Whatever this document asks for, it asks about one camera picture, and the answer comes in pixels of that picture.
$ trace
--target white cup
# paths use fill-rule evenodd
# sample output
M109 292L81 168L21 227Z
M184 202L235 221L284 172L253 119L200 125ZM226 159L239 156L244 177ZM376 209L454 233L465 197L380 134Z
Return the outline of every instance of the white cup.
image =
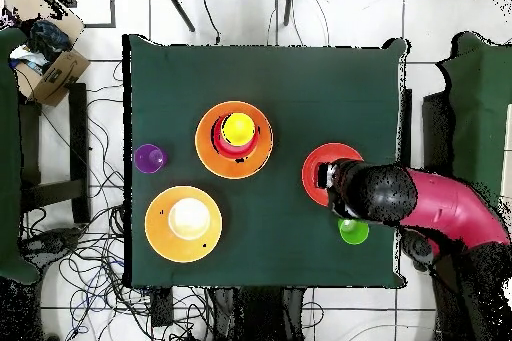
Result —
M210 227L210 212L203 202L196 198L184 198L172 206L169 212L169 227L183 240L197 240Z

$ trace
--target orange plate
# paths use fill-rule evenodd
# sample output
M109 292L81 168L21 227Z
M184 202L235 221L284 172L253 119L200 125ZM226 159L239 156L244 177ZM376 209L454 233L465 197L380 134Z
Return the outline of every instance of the orange plate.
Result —
M183 198L200 200L210 212L210 227L197 240L183 240L174 235L169 227L171 207ZM222 216L215 201L204 191L194 187L173 187L151 202L144 225L149 244L160 256L173 262L188 263L202 259L217 245L222 231Z
M219 154L212 145L212 127L222 115L241 112L248 115L256 129L259 129L258 143L251 154L243 161ZM246 178L258 172L267 162L272 151L272 129L267 118L256 107L242 101L227 101L211 108L199 122L196 131L196 150L208 170L228 179Z

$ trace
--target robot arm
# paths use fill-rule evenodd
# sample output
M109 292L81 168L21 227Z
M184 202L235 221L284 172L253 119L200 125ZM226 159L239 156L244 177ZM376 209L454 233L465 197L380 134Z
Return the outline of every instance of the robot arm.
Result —
M503 293L512 277L510 237L471 187L399 165L350 159L320 164L317 186L327 189L329 206L339 216L413 230L423 247L419 254L434 259L449 254L459 316L470 321L471 337L512 340L512 310Z

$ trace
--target purple cup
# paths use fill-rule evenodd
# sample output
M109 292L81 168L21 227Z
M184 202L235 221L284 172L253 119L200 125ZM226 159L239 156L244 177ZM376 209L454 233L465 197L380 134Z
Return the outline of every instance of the purple cup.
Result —
M144 144L135 150L135 167L142 173L155 173L166 162L167 155L156 145Z

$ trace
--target red plate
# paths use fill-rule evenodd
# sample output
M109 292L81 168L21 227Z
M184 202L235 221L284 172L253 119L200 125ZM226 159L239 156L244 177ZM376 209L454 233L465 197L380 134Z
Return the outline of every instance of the red plate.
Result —
M316 187L316 175L320 163L331 163L338 159L363 160L352 147L341 143L328 143L315 148L302 166L302 185L308 195L322 206L329 204L327 191Z

